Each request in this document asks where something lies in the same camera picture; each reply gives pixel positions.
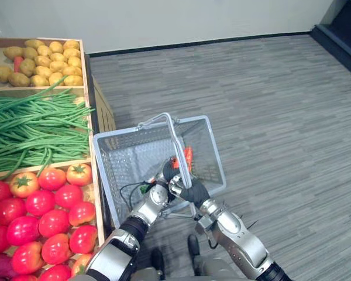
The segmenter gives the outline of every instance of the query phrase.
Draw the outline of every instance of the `wooden produce display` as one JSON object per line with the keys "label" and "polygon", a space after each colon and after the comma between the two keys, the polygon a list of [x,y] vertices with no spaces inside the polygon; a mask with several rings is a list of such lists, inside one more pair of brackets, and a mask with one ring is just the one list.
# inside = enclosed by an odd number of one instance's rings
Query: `wooden produce display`
{"label": "wooden produce display", "polygon": [[[37,40],[38,44],[41,42],[43,45],[37,47],[31,40]],[[76,49],[77,46],[74,48],[73,45],[70,46],[68,44],[70,42],[77,44],[79,49]],[[53,77],[54,73],[69,76],[64,82],[65,85],[58,86],[58,88],[83,88],[87,85],[83,54],[82,40],[77,39],[0,38],[0,90],[45,89],[49,84],[58,80]],[[15,65],[18,58],[22,58],[22,60],[20,59],[18,62],[17,74],[5,79],[6,72],[16,71]]]}
{"label": "wooden produce display", "polygon": [[[60,42],[61,45],[64,44],[68,39],[49,39],[49,38],[37,38],[45,43],[45,46],[50,47],[51,42]],[[0,38],[0,65],[3,66],[9,66],[13,67],[13,62],[9,60],[5,55],[3,54],[3,50],[9,46],[19,46],[19,47],[24,47],[25,41],[29,39],[6,39],[6,38]],[[75,40],[79,43],[80,46],[80,52],[81,52],[81,71],[82,71],[82,79],[83,79],[83,85],[78,85],[78,86],[57,86],[54,89],[52,89],[48,94],[59,94],[63,92],[64,90],[71,88],[71,93],[77,96],[77,99],[82,99],[85,101],[85,106],[90,107],[90,101],[89,101],[89,95],[88,95],[88,86],[87,86],[87,72],[86,72],[86,67],[85,67],[85,60],[84,60],[84,49],[83,49],[83,43],[81,40]],[[48,86],[30,86],[30,87],[13,87],[9,83],[1,83],[0,82],[0,97],[1,98],[24,98],[24,97],[29,97],[33,94],[37,94],[44,89],[47,89]],[[85,163],[89,166],[91,166],[92,169],[92,183],[84,186],[82,188],[83,193],[84,193],[84,201],[89,201],[94,203],[95,205],[95,210],[96,210],[96,218],[91,222],[92,225],[96,226],[98,230],[98,239],[95,245],[95,248],[98,246],[102,245],[104,242],[104,227],[103,227],[103,221],[102,221],[102,210],[101,210],[101,198],[100,198],[100,193],[99,193],[99,181],[98,181],[98,172],[97,172],[97,166],[96,166],[96,160],[95,160],[95,153],[94,153],[94,148],[92,145],[92,123],[91,123],[91,114],[87,115],[85,117],[87,120],[87,127],[91,129],[91,132],[88,134],[88,144],[90,147],[90,152],[84,159],[79,159],[79,160],[71,160],[71,161],[64,161],[64,162],[57,162],[57,163],[52,163],[48,165],[48,167],[55,167],[58,169],[62,169],[66,171],[69,166],[78,164],[78,163]],[[15,170],[8,178],[5,179],[5,181],[10,181],[11,178],[13,178],[16,174],[23,173],[23,172],[34,172],[37,173],[41,166],[30,166],[30,167],[25,167],[21,168],[18,170]],[[0,178],[4,175],[6,175],[8,171],[2,171],[0,172]],[[69,232],[67,233],[68,236],[75,230],[74,227],[70,228]],[[16,247],[12,246],[9,248],[5,253],[8,255],[13,254],[14,250]],[[76,254],[71,257],[68,262],[65,264],[68,266],[71,266],[73,263],[73,259],[76,260],[79,257],[80,254]],[[43,268],[47,269],[49,268],[50,265],[45,265]],[[41,274],[41,271],[36,272],[35,275],[39,276]]]}
{"label": "wooden produce display", "polygon": [[96,79],[92,78],[92,80],[94,82],[99,131],[100,133],[114,131],[116,129],[116,124],[112,109],[110,108],[108,101],[105,99],[105,96],[103,95],[103,92]]}

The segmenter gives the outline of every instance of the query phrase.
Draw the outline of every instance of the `potato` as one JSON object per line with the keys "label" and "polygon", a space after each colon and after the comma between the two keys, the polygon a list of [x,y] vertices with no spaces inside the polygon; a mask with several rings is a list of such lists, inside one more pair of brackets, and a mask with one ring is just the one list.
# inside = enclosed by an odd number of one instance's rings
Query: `potato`
{"label": "potato", "polygon": [[12,46],[5,48],[3,53],[9,60],[14,60],[15,57],[22,57],[23,49],[21,47]]}
{"label": "potato", "polygon": [[8,77],[9,83],[14,87],[27,87],[30,85],[30,79],[20,72],[13,72]]}
{"label": "potato", "polygon": [[60,54],[60,53],[51,54],[50,58],[52,61],[64,61],[64,62],[68,61],[68,59],[63,54]]}
{"label": "potato", "polygon": [[64,48],[60,42],[53,41],[49,44],[49,49],[51,49],[52,53],[63,53]]}
{"label": "potato", "polygon": [[49,86],[49,82],[47,78],[40,75],[34,75],[33,77],[31,77],[30,81],[32,86],[39,86],[39,87]]}
{"label": "potato", "polygon": [[83,85],[83,79],[80,76],[71,75],[65,78],[64,83],[66,86],[81,86]]}
{"label": "potato", "polygon": [[24,59],[35,59],[37,57],[37,51],[34,48],[26,47],[23,48],[23,58]]}
{"label": "potato", "polygon": [[82,62],[79,57],[70,57],[68,59],[68,64],[69,66],[76,66],[76,67],[82,68]]}
{"label": "potato", "polygon": [[41,45],[37,48],[37,52],[39,53],[40,56],[46,56],[49,57],[52,54],[51,49],[49,49],[48,46]]}
{"label": "potato", "polygon": [[19,71],[22,72],[27,77],[33,75],[36,65],[35,62],[31,59],[24,59],[19,65]]}
{"label": "potato", "polygon": [[70,48],[64,51],[64,56],[68,59],[70,57],[81,57],[81,52],[77,49]]}
{"label": "potato", "polygon": [[67,40],[64,43],[64,50],[70,49],[70,48],[74,48],[74,49],[79,50],[80,49],[80,44],[77,41],[75,41],[75,40]]}
{"label": "potato", "polygon": [[45,66],[35,67],[34,75],[40,75],[48,79],[51,76],[51,74],[52,74],[52,71],[48,67],[45,67]]}
{"label": "potato", "polygon": [[8,76],[13,72],[9,66],[0,66],[0,82],[8,82]]}
{"label": "potato", "polygon": [[63,74],[61,72],[55,72],[52,73],[52,75],[49,77],[49,84],[53,85],[56,83],[59,79],[63,78]]}
{"label": "potato", "polygon": [[30,39],[25,41],[25,46],[26,47],[31,47],[37,50],[39,46],[45,45],[44,42],[37,40],[37,39]]}
{"label": "potato", "polygon": [[37,66],[49,67],[50,63],[51,63],[51,60],[48,57],[46,57],[46,56],[37,56],[35,58],[35,64]]}
{"label": "potato", "polygon": [[76,66],[68,66],[63,70],[64,75],[77,75],[82,77],[82,70]]}
{"label": "potato", "polygon": [[68,64],[64,61],[53,61],[49,65],[49,69],[52,72],[62,72],[62,70],[67,67]]}

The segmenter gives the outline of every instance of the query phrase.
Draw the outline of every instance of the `baseboard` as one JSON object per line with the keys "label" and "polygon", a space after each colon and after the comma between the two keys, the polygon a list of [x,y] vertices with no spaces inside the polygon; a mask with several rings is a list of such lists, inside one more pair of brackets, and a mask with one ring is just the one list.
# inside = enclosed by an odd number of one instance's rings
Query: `baseboard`
{"label": "baseboard", "polygon": [[148,51],[155,51],[155,50],[175,49],[175,48],[200,46],[200,45],[206,45],[206,44],[232,42],[232,41],[240,41],[240,40],[248,40],[248,39],[259,39],[259,38],[270,38],[270,37],[281,37],[281,36],[293,36],[293,35],[308,35],[308,34],[310,34],[310,31],[265,34],[265,35],[246,36],[246,37],[233,37],[233,38],[197,41],[197,42],[190,42],[190,43],[180,43],[180,44],[153,46],[153,47],[143,47],[143,48],[136,48],[136,49],[127,49],[127,50],[117,50],[117,51],[90,53],[89,56],[90,57],[103,57],[103,56],[111,56],[111,55],[114,55],[114,54],[128,54],[128,53],[137,53],[137,52],[148,52]]}

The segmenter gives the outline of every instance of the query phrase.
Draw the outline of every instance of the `carrot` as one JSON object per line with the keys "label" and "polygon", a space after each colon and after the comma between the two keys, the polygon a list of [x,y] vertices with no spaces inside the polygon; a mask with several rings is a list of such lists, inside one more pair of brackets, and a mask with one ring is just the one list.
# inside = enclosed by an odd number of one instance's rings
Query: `carrot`
{"label": "carrot", "polygon": [[19,65],[23,61],[23,57],[15,57],[14,58],[14,72],[19,72]]}

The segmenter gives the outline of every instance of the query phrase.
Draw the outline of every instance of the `white wire basket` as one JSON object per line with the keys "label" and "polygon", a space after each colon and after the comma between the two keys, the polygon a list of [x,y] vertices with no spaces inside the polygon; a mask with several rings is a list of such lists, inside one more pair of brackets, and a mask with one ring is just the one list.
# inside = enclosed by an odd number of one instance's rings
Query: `white wire basket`
{"label": "white wire basket", "polygon": [[[186,188],[191,187],[191,178],[183,154],[185,147],[193,151],[192,174],[199,178],[214,195],[226,187],[221,160],[207,116],[172,119],[168,113],[138,124],[137,127],[94,136],[94,148],[109,210],[115,227],[119,227],[129,210],[119,189],[127,184],[146,181],[159,172],[162,163],[176,156]],[[122,190],[129,198],[132,188]],[[142,199],[137,189],[132,194],[135,205]],[[169,215],[188,205],[176,199],[164,210]]]}

